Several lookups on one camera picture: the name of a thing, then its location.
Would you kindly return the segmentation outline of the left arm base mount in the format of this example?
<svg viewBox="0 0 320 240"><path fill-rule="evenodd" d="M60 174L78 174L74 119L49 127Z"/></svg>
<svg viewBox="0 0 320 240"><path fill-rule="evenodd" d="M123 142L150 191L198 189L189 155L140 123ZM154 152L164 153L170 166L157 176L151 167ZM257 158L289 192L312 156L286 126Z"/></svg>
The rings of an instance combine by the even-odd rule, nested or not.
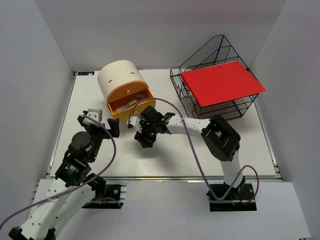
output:
<svg viewBox="0 0 320 240"><path fill-rule="evenodd" d="M104 196L90 200L83 209L119 210L126 198L127 186L121 184L107 184Z"/></svg>

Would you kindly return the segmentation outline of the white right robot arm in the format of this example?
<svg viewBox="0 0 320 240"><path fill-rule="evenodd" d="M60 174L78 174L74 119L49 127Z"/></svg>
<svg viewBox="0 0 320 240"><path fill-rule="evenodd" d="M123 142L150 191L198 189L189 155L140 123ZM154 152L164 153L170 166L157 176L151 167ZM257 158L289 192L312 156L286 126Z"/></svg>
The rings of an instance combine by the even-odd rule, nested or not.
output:
<svg viewBox="0 0 320 240"><path fill-rule="evenodd" d="M240 135L220 115L207 119L181 117L175 113L161 114L149 106L141 117L129 118L128 126L136 129L134 139L143 148L153 147L158 134L186 135L203 139L209 152L220 161L226 195L236 200L244 193L245 177L240 172Z"/></svg>

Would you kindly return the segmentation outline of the purple highlighter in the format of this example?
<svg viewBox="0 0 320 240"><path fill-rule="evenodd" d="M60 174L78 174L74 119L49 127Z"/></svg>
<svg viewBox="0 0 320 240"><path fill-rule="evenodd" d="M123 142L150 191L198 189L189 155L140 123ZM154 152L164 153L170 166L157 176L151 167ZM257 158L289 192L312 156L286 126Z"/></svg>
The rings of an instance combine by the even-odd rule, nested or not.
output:
<svg viewBox="0 0 320 240"><path fill-rule="evenodd" d="M133 99L133 100L127 102L126 104L118 107L115 111L116 111L117 113L120 113L120 112L122 112L122 111L130 108L131 106L135 105L136 103L137 103L137 100L136 100L136 99Z"/></svg>

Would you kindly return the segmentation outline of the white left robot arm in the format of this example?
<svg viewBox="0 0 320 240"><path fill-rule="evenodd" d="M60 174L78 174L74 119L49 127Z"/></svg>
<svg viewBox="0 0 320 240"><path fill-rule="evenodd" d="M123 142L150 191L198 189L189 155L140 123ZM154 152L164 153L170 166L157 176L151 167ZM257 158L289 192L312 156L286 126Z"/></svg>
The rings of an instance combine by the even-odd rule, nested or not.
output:
<svg viewBox="0 0 320 240"><path fill-rule="evenodd" d="M77 118L84 131L71 139L45 199L21 225L10 230L12 240L55 240L65 225L88 202L113 200L106 181L91 172L103 140L120 136L119 119L102 123L102 111L89 109Z"/></svg>

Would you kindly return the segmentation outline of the blue highlighter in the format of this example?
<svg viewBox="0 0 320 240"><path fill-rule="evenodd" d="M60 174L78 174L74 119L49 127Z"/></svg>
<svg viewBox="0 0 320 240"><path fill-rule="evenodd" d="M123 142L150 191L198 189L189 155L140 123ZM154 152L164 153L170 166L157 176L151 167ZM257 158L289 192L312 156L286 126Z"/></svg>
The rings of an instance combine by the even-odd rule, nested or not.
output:
<svg viewBox="0 0 320 240"><path fill-rule="evenodd" d="M133 96L136 97L136 98L144 98L145 94L142 93L142 92L138 92L138 93L134 93Z"/></svg>

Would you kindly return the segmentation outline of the round cream drawer organizer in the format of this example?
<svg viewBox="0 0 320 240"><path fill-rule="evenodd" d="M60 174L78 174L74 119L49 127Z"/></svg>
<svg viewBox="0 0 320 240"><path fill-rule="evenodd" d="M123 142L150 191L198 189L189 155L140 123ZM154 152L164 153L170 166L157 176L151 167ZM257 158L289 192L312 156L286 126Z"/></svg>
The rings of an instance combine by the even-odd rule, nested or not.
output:
<svg viewBox="0 0 320 240"><path fill-rule="evenodd" d="M114 119L127 121L129 116L139 115L146 107L156 106L149 85L129 60L118 60L104 66L97 75L97 82ZM135 93L144 93L145 97L134 97ZM133 99L137 100L135 105L122 112L116 112L117 108Z"/></svg>

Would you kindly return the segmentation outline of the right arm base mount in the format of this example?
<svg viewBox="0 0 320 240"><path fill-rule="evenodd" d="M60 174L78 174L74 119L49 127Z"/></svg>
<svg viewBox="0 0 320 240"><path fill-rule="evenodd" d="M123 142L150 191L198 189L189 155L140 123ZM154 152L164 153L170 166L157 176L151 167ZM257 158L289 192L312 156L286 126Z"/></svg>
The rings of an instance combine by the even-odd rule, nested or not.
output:
<svg viewBox="0 0 320 240"><path fill-rule="evenodd" d="M245 183L238 194L230 191L222 199L215 199L211 192L207 192L210 212L255 212L257 211L254 199L254 189L251 183Z"/></svg>

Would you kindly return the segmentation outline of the red folder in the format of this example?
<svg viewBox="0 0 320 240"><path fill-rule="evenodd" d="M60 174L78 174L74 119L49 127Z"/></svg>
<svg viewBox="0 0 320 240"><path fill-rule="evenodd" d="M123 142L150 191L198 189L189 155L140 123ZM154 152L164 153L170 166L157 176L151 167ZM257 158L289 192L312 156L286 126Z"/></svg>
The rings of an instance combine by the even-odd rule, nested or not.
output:
<svg viewBox="0 0 320 240"><path fill-rule="evenodd" d="M181 74L181 77L201 107L266 91L240 61L186 71Z"/></svg>

